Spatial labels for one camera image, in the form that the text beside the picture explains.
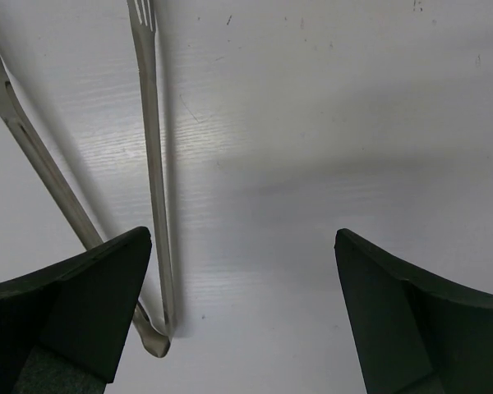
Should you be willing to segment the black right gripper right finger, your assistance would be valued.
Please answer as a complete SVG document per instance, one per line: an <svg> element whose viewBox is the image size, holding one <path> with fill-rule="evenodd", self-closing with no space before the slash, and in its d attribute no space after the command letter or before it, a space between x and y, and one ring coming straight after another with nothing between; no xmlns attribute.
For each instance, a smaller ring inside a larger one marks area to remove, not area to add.
<svg viewBox="0 0 493 394"><path fill-rule="evenodd" d="M493 393L492 294L348 229L334 252L367 392Z"/></svg>

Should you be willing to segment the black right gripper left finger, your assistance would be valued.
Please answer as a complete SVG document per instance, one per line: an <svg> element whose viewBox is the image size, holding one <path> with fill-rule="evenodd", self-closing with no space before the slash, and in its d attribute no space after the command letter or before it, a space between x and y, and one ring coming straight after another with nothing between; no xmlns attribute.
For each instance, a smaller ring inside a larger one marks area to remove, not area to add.
<svg viewBox="0 0 493 394"><path fill-rule="evenodd" d="M102 393L113 382L151 252L136 227L0 283L0 393Z"/></svg>

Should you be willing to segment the stainless steel tongs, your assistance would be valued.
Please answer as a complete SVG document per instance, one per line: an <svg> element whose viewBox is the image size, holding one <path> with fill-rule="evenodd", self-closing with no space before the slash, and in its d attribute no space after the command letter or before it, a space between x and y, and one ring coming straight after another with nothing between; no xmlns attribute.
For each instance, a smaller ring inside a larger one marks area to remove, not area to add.
<svg viewBox="0 0 493 394"><path fill-rule="evenodd" d="M177 322L172 252L177 232L168 224L169 216L173 215L175 194L165 189L175 180L174 135L171 131L167 131L165 136L160 134L154 4L151 1L130 1L127 6L139 72L164 327L156 329L141 304L136 305L132 322L148 353L163 358L171 346ZM0 117L82 245L88 250L100 245L101 235L21 106L1 53Z"/></svg>

